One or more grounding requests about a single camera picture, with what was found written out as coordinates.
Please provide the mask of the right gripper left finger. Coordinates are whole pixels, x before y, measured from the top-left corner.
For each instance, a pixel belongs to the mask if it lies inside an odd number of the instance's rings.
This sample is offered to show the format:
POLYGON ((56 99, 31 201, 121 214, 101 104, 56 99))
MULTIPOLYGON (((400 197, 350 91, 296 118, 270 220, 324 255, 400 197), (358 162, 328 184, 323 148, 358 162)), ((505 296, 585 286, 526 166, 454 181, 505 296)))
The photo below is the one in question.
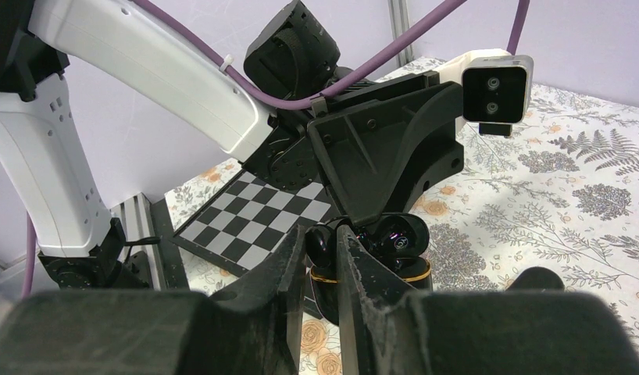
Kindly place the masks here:
POLYGON ((219 291, 50 291, 0 326, 0 374, 296 374, 304 227, 219 291))

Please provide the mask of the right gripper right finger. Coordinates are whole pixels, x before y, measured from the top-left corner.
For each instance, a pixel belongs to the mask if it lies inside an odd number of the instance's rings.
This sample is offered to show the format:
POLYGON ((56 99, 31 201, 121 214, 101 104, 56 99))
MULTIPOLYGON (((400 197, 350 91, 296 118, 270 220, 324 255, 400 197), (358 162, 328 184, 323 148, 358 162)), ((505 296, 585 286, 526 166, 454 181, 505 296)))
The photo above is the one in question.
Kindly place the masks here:
POLYGON ((639 374, 619 321, 594 295, 439 293, 399 280, 337 230, 341 361, 346 374, 639 374), (398 299, 366 282, 395 281, 398 299))

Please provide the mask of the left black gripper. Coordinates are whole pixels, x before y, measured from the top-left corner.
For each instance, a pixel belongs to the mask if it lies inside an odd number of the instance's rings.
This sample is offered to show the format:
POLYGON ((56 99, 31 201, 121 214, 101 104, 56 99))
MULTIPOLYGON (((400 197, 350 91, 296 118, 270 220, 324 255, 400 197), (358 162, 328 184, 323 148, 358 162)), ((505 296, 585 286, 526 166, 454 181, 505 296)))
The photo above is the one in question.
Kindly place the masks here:
POLYGON ((280 112, 244 169, 283 191, 321 177, 340 211, 364 226, 409 211, 464 167, 455 129, 462 86, 440 83, 434 71, 358 82, 328 108, 319 119, 280 112))

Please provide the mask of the black earbud charging case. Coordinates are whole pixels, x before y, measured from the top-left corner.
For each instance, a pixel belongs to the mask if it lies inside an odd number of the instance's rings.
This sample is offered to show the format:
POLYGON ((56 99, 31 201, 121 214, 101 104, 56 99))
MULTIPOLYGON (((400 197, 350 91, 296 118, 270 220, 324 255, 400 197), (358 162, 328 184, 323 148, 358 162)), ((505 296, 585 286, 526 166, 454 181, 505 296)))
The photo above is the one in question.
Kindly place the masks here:
MULTIPOLYGON (((385 255, 377 261, 390 270, 399 280, 416 289, 432 289, 430 263, 419 256, 385 255)), ((339 325, 338 282, 333 269, 312 266, 309 271, 310 285, 317 309, 322 317, 333 325, 339 325)), ((391 289, 395 281, 380 280, 375 276, 366 282, 366 291, 374 298, 395 298, 391 289)))

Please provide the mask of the black oval case lid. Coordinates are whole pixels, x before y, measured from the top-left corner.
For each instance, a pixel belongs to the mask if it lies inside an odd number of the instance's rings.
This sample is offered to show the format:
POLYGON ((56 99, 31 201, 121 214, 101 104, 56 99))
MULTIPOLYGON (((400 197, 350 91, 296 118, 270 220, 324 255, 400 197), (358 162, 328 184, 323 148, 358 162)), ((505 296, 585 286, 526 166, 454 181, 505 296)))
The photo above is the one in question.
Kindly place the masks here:
POLYGON ((356 233, 364 248, 376 257, 418 256, 426 251, 430 240, 425 222, 402 212, 387 212, 356 233))

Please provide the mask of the black earbud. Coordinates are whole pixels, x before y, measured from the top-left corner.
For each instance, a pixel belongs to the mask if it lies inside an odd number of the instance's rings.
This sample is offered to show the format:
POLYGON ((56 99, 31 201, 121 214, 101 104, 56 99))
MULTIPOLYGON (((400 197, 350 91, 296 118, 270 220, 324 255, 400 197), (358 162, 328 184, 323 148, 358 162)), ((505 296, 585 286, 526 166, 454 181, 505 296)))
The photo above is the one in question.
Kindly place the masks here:
POLYGON ((337 260, 336 230, 326 224, 316 224, 305 232, 306 253, 318 268, 331 268, 337 260))

